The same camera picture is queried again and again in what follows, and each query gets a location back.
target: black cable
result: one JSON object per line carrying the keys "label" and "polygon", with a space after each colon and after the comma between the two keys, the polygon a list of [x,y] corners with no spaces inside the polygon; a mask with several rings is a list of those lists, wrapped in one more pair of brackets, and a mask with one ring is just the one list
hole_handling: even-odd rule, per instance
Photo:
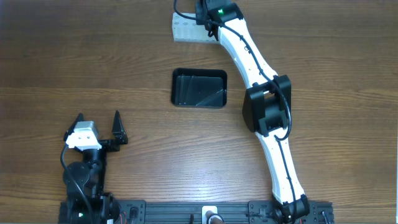
{"label": "black cable", "polygon": [[71,181],[74,184],[74,186],[76,187],[77,191],[79,192],[79,194],[83,198],[83,201],[85,202],[85,204],[87,206],[87,209],[88,209],[88,213],[90,215],[90,220],[91,220],[90,222],[91,222],[91,224],[93,224],[94,223],[93,209],[91,208],[91,205],[90,205],[89,201],[87,200],[86,196],[84,195],[83,191],[81,190],[81,188],[79,187],[79,185],[77,184],[75,179],[70,174],[67,166],[65,165],[65,162],[63,161],[63,156],[65,155],[67,149],[68,149],[68,144],[65,144],[65,146],[62,149],[62,153],[61,153],[61,165],[62,165],[63,169],[65,170],[65,173],[66,173],[69,181]]}
{"label": "black cable", "polygon": [[292,224],[294,224],[295,216],[297,214],[297,203],[296,203],[296,199],[295,199],[296,197],[295,197],[295,193],[294,193],[292,179],[290,178],[289,170],[287,168],[285,155],[284,155],[284,152],[282,150],[282,145],[280,143],[281,141],[283,141],[283,140],[288,138],[288,136],[290,134],[290,131],[292,129],[292,113],[290,112],[289,103],[287,102],[287,99],[286,99],[285,95],[282,93],[282,90],[279,88],[279,86],[276,85],[275,82],[273,82],[270,78],[268,78],[266,76],[266,74],[264,73],[263,69],[261,68],[256,56],[254,55],[254,52],[252,51],[252,48],[250,47],[250,45],[246,41],[246,39],[243,37],[243,35],[241,35],[240,33],[236,32],[234,29],[226,26],[225,24],[221,24],[221,23],[218,23],[218,22],[215,22],[215,21],[211,21],[211,20],[198,19],[196,17],[190,17],[190,16],[186,16],[186,15],[182,14],[181,12],[179,12],[177,10],[177,0],[174,0],[174,11],[179,16],[181,16],[182,18],[191,19],[191,20],[199,21],[199,22],[204,22],[204,23],[207,23],[207,24],[213,24],[213,25],[216,25],[216,26],[219,26],[219,27],[224,27],[225,29],[231,31],[233,34],[237,35],[244,42],[244,44],[246,45],[246,48],[248,49],[249,54],[252,55],[253,60],[256,63],[258,70],[260,71],[260,75],[262,75],[268,82],[270,82],[272,84],[272,86],[276,89],[276,91],[278,92],[279,96],[282,97],[283,102],[284,102],[284,106],[285,106],[286,117],[289,120],[289,123],[287,125],[287,131],[286,131],[286,134],[285,134],[284,137],[279,138],[276,135],[274,137],[275,137],[276,141],[278,142],[280,153],[282,154],[282,160],[283,160],[284,165],[285,165],[286,176],[287,176],[287,179],[289,180],[289,184],[290,184],[290,187],[292,189],[293,204],[294,204],[294,211],[293,211],[293,215],[292,215]]}

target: wooden surface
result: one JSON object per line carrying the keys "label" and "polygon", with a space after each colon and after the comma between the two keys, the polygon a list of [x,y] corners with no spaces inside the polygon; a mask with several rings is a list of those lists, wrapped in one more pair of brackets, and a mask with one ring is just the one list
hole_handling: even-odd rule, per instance
{"label": "wooden surface", "polygon": [[[263,57],[292,81],[290,148],[307,196],[333,202],[338,223],[394,223],[398,2],[237,2]],[[172,13],[171,0],[1,1],[0,222],[57,221],[62,136],[79,112],[101,138],[121,112],[129,144],[106,174],[117,198],[271,199],[238,69],[218,45],[173,43]],[[174,107],[177,67],[225,70],[227,105]]]}

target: cable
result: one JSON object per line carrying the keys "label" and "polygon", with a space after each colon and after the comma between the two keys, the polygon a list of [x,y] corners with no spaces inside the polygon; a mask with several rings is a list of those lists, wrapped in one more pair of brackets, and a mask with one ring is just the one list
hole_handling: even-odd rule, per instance
{"label": "cable", "polygon": [[268,78],[266,76],[266,74],[264,73],[263,69],[261,68],[256,56],[254,55],[254,53],[252,51],[252,48],[250,47],[250,45],[246,41],[246,39],[243,37],[243,35],[241,35],[240,33],[236,32],[234,29],[226,26],[225,24],[221,24],[221,23],[218,23],[218,22],[215,22],[215,21],[211,21],[209,19],[208,20],[198,19],[196,17],[190,17],[190,16],[186,16],[186,15],[182,14],[181,12],[179,12],[177,10],[177,0],[174,0],[174,11],[179,16],[181,16],[182,18],[191,19],[191,20],[199,21],[199,22],[204,22],[204,23],[207,23],[207,24],[214,24],[214,25],[219,26],[219,27],[224,27],[225,29],[231,31],[233,34],[237,35],[244,42],[244,44],[246,45],[246,48],[248,49],[249,54],[252,55],[253,60],[256,63],[258,70],[260,71],[260,75],[262,75],[268,82],[270,82],[272,84],[272,86],[276,89],[276,91],[278,92],[279,96],[282,97],[283,102],[284,102],[284,106],[285,106],[286,117],[289,120],[289,123],[287,125],[287,131],[286,131],[286,134],[285,134],[284,137],[279,138],[276,135],[274,137],[275,137],[275,140],[278,142],[280,153],[282,155],[282,160],[283,160],[284,165],[285,165],[286,176],[287,176],[287,179],[289,180],[289,184],[290,184],[290,187],[292,189],[293,205],[294,205],[294,211],[293,211],[293,215],[292,215],[292,224],[294,224],[295,216],[297,214],[297,202],[296,202],[296,197],[295,197],[295,194],[294,194],[294,188],[293,188],[292,179],[290,178],[289,170],[287,168],[285,155],[284,155],[284,152],[282,150],[282,145],[280,144],[281,141],[286,140],[288,138],[288,136],[290,134],[290,131],[292,130],[292,113],[290,112],[289,103],[287,102],[287,99],[286,99],[285,95],[282,93],[282,90],[279,88],[279,86],[276,85],[275,82],[273,82],[270,78]]}
{"label": "cable", "polygon": [[89,201],[87,200],[86,196],[84,195],[83,191],[81,190],[81,188],[79,187],[79,185],[77,184],[75,179],[72,177],[71,173],[69,172],[67,166],[65,165],[65,161],[63,161],[63,156],[65,155],[65,152],[67,151],[67,149],[68,149],[68,144],[65,144],[65,146],[62,149],[62,153],[61,153],[61,165],[62,165],[63,169],[65,170],[65,173],[66,173],[68,179],[73,183],[73,185],[76,187],[77,191],[83,198],[83,201],[85,202],[87,209],[88,209],[88,213],[90,215],[90,222],[91,222],[91,224],[93,224],[94,223],[93,209],[91,208],[91,205],[90,205]]}

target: black plastic container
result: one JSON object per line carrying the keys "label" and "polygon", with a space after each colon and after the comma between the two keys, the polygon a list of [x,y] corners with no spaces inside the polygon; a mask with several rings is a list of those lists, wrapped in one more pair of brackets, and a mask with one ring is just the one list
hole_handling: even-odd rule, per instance
{"label": "black plastic container", "polygon": [[175,106],[222,108],[226,104],[227,74],[223,70],[176,68],[172,103]]}

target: wooden table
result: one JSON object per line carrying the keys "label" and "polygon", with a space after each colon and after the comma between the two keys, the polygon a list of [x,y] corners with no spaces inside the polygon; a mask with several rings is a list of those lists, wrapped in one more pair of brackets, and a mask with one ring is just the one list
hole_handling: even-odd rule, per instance
{"label": "wooden table", "polygon": [[[393,223],[398,2],[237,2],[263,57],[292,81],[290,148],[305,193],[333,202],[337,223]],[[219,45],[173,43],[172,13],[171,0],[1,2],[0,222],[57,221],[62,136],[79,112],[101,138],[121,113],[129,144],[106,173],[117,198],[271,199],[238,69]],[[174,107],[177,67],[225,70],[227,105]]]}

